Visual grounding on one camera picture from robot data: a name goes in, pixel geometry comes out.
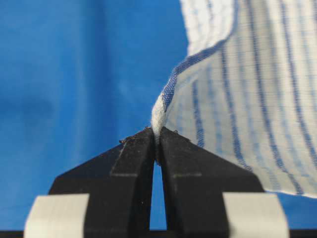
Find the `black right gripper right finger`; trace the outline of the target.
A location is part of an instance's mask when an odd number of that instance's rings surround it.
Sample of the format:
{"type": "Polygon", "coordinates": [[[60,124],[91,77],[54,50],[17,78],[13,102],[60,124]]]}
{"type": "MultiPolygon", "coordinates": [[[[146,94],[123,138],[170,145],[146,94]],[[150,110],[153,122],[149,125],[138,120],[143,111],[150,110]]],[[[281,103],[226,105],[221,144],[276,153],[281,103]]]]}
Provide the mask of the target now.
{"type": "Polygon", "coordinates": [[[180,238],[286,238],[276,195],[258,177],[167,128],[159,139],[167,228],[180,238]]]}

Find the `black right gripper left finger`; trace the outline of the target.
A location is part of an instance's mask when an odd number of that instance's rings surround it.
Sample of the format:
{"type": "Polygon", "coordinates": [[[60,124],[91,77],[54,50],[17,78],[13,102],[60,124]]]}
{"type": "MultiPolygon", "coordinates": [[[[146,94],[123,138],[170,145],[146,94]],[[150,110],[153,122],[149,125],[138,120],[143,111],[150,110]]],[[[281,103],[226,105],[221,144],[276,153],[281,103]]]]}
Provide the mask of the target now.
{"type": "Polygon", "coordinates": [[[57,176],[28,215],[26,238],[135,238],[150,225],[150,128],[57,176]]]}

